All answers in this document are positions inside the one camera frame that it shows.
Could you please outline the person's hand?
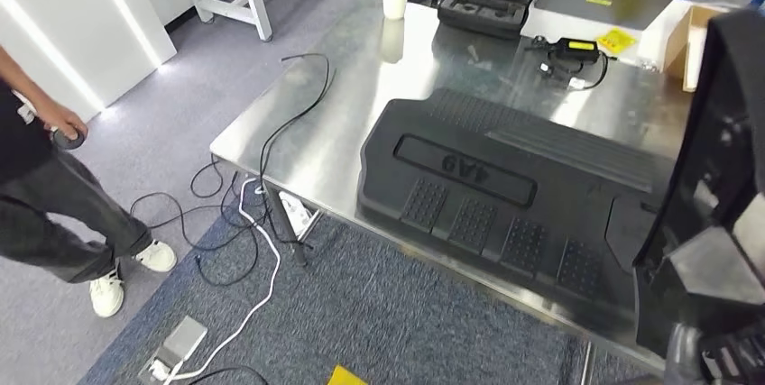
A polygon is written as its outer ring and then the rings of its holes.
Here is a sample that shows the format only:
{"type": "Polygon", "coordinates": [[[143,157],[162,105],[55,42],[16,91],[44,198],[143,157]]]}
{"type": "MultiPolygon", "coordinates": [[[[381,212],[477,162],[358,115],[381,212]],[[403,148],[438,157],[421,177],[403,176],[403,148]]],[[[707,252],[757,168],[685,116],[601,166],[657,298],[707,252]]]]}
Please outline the person's hand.
{"type": "Polygon", "coordinates": [[[67,107],[60,105],[52,99],[32,102],[32,105],[47,129],[62,132],[71,140],[88,136],[86,124],[67,107]]]}

